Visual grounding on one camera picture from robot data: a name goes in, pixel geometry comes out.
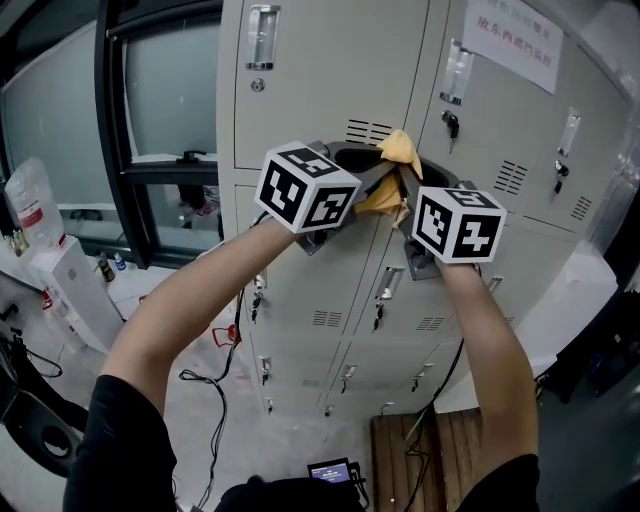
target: window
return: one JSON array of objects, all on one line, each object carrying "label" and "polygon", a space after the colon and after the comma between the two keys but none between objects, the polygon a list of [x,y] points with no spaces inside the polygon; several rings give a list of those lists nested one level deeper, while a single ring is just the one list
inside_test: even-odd
[{"label": "window", "polygon": [[3,87],[4,143],[10,173],[42,160],[68,234],[124,245],[98,133],[95,31],[95,22],[80,28]]},{"label": "window", "polygon": [[179,20],[125,46],[132,162],[216,160],[217,20]]},{"label": "window", "polygon": [[216,145],[222,2],[106,1],[96,108],[136,263],[181,266],[223,238]]}]

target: yellow cloth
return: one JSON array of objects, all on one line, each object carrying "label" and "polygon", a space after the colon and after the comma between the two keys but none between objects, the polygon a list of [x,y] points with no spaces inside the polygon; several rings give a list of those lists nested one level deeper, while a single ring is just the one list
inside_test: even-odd
[{"label": "yellow cloth", "polygon": [[355,205],[355,211],[362,213],[372,210],[391,215],[395,207],[401,203],[402,197],[398,188],[398,179],[395,174],[388,174],[373,194]]},{"label": "yellow cloth", "polygon": [[413,145],[411,137],[402,130],[393,130],[391,135],[384,139],[378,147],[382,149],[381,158],[398,162],[401,164],[411,164],[413,170],[422,180],[422,165],[420,158]]}]

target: small screen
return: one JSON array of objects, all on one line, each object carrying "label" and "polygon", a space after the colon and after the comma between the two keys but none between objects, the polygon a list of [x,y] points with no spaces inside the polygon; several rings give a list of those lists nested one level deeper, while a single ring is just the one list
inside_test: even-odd
[{"label": "small screen", "polygon": [[320,480],[326,480],[332,484],[347,482],[350,480],[349,469],[345,463],[312,469],[311,478],[319,478]]}]

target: person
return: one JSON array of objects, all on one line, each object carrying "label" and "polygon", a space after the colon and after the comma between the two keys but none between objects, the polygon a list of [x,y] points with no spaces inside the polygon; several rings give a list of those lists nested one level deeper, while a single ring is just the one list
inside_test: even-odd
[{"label": "person", "polygon": [[[171,365],[294,240],[267,220],[173,274],[139,306],[96,382],[65,512],[176,510],[176,458],[162,419]],[[527,358],[473,267],[443,266],[442,273],[483,418],[479,483],[460,509],[536,510],[537,419]],[[339,489],[315,479],[266,484],[252,478],[228,491],[218,510],[362,510],[357,497]]]}]

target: black sleeve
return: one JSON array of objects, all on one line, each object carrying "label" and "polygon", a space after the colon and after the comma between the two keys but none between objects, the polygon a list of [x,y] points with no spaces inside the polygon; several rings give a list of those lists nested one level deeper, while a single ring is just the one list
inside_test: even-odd
[{"label": "black sleeve", "polygon": [[537,512],[536,487],[539,478],[536,455],[517,457],[478,482],[458,511]]},{"label": "black sleeve", "polygon": [[98,378],[84,439],[64,493],[63,511],[175,512],[176,458],[162,416],[139,391]]}]

